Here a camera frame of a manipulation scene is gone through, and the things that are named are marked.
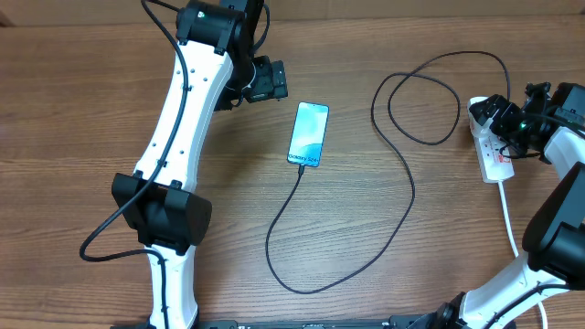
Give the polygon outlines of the blue Galaxy smartphone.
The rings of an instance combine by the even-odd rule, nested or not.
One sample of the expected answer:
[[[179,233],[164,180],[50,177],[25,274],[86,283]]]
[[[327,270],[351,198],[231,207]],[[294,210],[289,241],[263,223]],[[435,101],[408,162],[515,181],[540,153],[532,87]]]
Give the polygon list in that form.
[[[302,101],[298,104],[287,161],[318,167],[329,118],[327,105]]]

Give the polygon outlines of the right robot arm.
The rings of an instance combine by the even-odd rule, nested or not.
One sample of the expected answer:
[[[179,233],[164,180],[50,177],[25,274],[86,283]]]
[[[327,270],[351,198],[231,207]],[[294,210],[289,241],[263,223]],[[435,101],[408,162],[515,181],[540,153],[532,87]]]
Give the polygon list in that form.
[[[527,84],[517,106],[502,95],[474,97],[467,111],[477,146],[500,140],[525,156],[537,152],[559,183],[532,217],[522,252],[488,283],[460,293],[413,328],[509,328],[533,306],[584,288],[584,88]]]

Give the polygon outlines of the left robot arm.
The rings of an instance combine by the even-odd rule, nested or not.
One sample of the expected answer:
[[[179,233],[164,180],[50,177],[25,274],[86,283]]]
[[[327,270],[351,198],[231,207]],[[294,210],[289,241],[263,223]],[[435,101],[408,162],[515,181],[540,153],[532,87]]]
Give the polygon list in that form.
[[[112,196],[150,262],[153,309],[144,328],[194,328],[195,254],[212,205],[195,193],[207,130],[216,111],[287,97],[281,61],[257,51],[262,1],[190,1],[178,9],[175,73],[154,134],[130,175],[118,174]]]

